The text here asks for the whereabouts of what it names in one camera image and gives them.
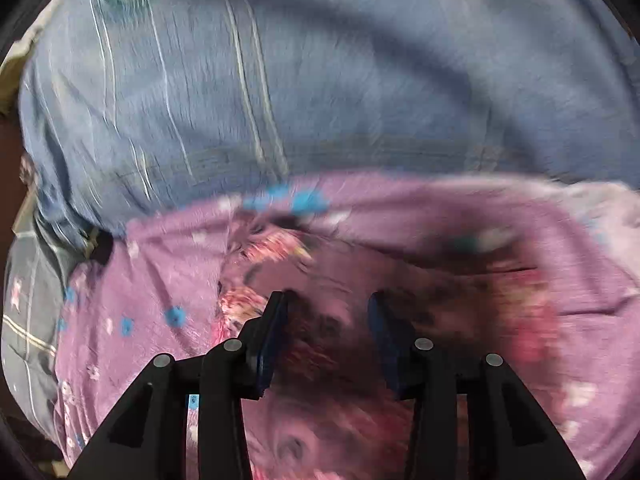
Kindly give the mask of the maroon floral small garment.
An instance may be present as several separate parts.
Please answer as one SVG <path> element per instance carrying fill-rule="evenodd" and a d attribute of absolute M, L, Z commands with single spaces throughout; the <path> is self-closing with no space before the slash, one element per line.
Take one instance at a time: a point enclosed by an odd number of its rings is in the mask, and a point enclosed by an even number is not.
<path fill-rule="evenodd" d="M 547 281 L 520 244 L 431 260 L 257 220 L 234 222 L 218 281 L 221 331 L 257 318 L 290 290 L 273 381 L 243 406 L 248 454 L 265 479 L 398 479 L 412 406 L 386 387 L 367 322 L 379 290 L 416 332 L 459 359 L 503 354 L 555 415 L 558 330 Z"/>

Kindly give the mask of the purple floral bed sheet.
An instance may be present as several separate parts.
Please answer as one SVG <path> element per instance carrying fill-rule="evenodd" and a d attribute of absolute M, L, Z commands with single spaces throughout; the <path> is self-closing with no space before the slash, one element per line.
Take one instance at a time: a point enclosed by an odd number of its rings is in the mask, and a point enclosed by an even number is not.
<path fill-rule="evenodd" d="M 548 284 L 558 336 L 550 415 L 586 477 L 639 453 L 639 194 L 620 183 L 328 174 L 131 222 L 106 263 L 76 268 L 61 313 L 54 423 L 78 460 L 154 356 L 227 338 L 218 281 L 234 222 L 264 220 L 399 259 L 520 244 Z"/>

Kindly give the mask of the grey star pillow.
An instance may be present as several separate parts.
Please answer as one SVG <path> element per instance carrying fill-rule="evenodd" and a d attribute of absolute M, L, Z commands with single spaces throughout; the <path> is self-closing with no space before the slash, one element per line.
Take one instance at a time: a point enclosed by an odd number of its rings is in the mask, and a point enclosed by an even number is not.
<path fill-rule="evenodd" d="M 14 401 L 40 434 L 58 440 L 55 359 L 67 284 L 81 255 L 47 232 L 17 233 L 4 276 L 2 370 Z"/>

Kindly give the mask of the blue plaid quilt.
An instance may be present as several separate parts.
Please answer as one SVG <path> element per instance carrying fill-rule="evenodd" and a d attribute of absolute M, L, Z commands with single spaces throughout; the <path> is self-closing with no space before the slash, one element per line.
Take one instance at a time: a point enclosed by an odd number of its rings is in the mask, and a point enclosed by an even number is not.
<path fill-rule="evenodd" d="M 62 0 L 18 110 L 73 239 L 337 169 L 639 182 L 603 0 Z"/>

